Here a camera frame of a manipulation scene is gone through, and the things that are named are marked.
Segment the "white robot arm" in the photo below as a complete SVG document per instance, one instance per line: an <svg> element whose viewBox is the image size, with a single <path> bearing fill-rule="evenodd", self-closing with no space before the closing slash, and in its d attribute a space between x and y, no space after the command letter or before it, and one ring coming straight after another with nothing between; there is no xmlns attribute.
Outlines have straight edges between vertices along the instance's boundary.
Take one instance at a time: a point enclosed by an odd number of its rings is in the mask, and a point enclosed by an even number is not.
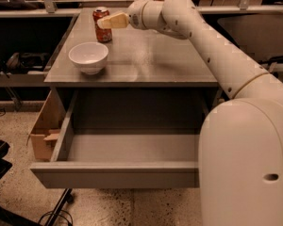
<svg viewBox="0 0 283 226"><path fill-rule="evenodd" d="M98 25L184 37L227 95L199 137L203 226L283 226L283 83L211 27L192 0L136 0Z"/></svg>

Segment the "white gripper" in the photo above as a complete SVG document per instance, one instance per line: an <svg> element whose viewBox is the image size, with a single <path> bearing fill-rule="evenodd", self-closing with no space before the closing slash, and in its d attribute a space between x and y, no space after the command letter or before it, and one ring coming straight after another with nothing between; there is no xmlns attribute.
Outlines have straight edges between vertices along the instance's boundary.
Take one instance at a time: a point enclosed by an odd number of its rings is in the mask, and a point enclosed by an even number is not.
<svg viewBox="0 0 283 226"><path fill-rule="evenodd" d="M142 13L147 0L135 0L127 9L127 14L123 11L117 11L105 16L97 21L102 29L126 28L128 24L140 30L145 30L146 26L142 21Z"/></svg>

